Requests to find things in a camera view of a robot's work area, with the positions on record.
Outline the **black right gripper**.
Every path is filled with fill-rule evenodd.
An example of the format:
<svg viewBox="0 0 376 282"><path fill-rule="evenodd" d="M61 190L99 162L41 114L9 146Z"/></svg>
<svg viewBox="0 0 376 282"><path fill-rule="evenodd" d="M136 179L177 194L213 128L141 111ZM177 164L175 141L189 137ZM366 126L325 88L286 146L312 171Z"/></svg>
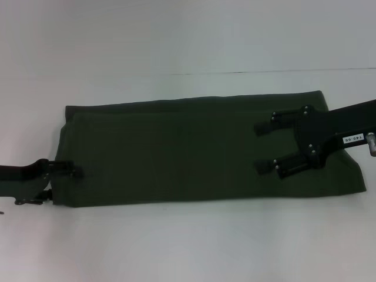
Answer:
<svg viewBox="0 0 376 282"><path fill-rule="evenodd" d="M296 110L273 112L268 121L254 124L257 136L293 128L302 154L254 161L259 175L277 172L279 178L325 166L327 157L339 150L365 145L375 156L375 100L327 112L303 106Z"/></svg>

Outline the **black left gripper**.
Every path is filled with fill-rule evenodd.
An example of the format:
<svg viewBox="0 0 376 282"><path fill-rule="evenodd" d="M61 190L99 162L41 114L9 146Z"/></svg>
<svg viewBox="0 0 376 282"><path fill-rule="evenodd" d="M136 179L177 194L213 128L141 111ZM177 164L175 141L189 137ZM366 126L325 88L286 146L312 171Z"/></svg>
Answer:
<svg viewBox="0 0 376 282"><path fill-rule="evenodd" d="M42 205L53 199L52 190L45 190L55 177L82 178L83 169L73 161L39 159L27 166L1 166L1 197L12 197L16 205Z"/></svg>

